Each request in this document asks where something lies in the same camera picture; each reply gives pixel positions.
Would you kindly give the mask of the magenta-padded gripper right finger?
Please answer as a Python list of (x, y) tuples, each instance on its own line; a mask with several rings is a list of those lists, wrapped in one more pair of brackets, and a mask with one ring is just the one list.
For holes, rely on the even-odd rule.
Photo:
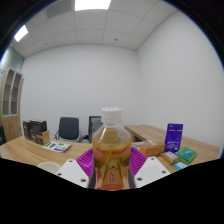
[(131, 189), (143, 187), (167, 175), (170, 175), (170, 172), (156, 157), (147, 157), (138, 149), (131, 148), (128, 170)]

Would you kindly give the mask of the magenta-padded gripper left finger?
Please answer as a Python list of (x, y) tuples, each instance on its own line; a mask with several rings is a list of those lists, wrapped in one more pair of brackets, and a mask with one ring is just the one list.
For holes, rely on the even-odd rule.
[(93, 150), (89, 149), (77, 159), (68, 159), (56, 175), (83, 188), (95, 187)]

